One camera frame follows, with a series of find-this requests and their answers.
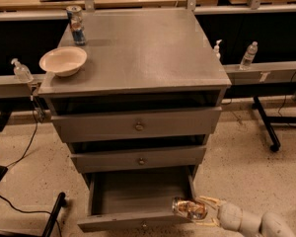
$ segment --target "speckled floor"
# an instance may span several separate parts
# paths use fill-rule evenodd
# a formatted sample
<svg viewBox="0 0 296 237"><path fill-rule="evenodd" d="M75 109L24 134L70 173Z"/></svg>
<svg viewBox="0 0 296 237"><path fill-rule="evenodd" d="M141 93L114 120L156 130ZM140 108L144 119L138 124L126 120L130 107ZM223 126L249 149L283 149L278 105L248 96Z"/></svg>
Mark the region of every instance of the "speckled floor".
<svg viewBox="0 0 296 237"><path fill-rule="evenodd" d="M277 126L281 148L271 144L258 111L251 100L224 101L223 113L215 133L208 141L205 159L194 179L198 195L223 198L257 215L266 211L280 214L296 234L296 128ZM282 100L263 102L269 114L278 115ZM296 115L296 107L281 113ZM24 153L35 130L31 112L13 113L0 132L0 165L6 166ZM48 210L60 192L68 205L59 214L62 236L135 237L236 237L239 233L220 228L181 224L168 227L148 226L147 230L129 229L84 234L77 219L87 213L88 189L75 170L67 146L59 140L49 120L39 123L27 156L9 169L0 183L0 195L22 210ZM48 216L23 214L0 199L0 229L40 235ZM51 236L59 236L54 227Z"/></svg>

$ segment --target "gray cabinet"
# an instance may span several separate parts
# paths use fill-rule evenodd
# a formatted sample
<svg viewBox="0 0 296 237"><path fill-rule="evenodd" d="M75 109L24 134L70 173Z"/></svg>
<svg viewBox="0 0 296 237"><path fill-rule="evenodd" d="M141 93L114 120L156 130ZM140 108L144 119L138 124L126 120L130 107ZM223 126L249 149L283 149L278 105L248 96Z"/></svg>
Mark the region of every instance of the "gray cabinet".
<svg viewBox="0 0 296 237"><path fill-rule="evenodd" d="M47 73L39 89L90 189L79 226L187 222L172 200L195 197L192 179L230 86L224 68L185 9L97 11L84 23L85 66L67 78Z"/></svg>

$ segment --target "bowl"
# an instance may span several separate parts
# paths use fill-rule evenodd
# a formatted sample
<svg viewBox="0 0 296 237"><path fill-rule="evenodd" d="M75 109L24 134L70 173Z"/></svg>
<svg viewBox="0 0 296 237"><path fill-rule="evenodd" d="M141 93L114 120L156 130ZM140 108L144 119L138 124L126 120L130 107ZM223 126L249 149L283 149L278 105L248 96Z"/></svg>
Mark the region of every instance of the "bowl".
<svg viewBox="0 0 296 237"><path fill-rule="evenodd" d="M79 71L87 60L84 49L76 46L63 46L47 52L39 61L39 66L46 72L57 76L70 76Z"/></svg>

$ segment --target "drawer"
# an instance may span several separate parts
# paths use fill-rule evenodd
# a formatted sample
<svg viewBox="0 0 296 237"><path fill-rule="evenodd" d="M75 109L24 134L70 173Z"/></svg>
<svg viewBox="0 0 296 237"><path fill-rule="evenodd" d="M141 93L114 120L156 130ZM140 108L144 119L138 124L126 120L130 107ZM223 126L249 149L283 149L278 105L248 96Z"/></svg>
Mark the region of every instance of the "drawer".
<svg viewBox="0 0 296 237"><path fill-rule="evenodd" d="M212 133L220 107L185 110L56 116L63 142L114 140Z"/></svg>
<svg viewBox="0 0 296 237"><path fill-rule="evenodd" d="M84 232L188 223L174 215L173 198L194 198L187 167L94 173Z"/></svg>
<svg viewBox="0 0 296 237"><path fill-rule="evenodd" d="M181 146L72 154L79 173L201 164L205 146Z"/></svg>

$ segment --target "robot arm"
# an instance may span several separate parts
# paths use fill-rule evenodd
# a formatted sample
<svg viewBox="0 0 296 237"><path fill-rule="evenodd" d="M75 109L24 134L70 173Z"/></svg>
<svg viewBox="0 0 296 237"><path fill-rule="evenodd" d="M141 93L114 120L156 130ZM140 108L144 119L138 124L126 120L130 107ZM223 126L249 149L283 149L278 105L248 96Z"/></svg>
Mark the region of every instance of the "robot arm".
<svg viewBox="0 0 296 237"><path fill-rule="evenodd" d="M207 215L207 205L217 211L218 220L213 219L213 223L202 222ZM245 237L296 237L285 221L273 212L260 217L216 198L175 198L173 210L198 225L219 226L225 230L240 232Z"/></svg>

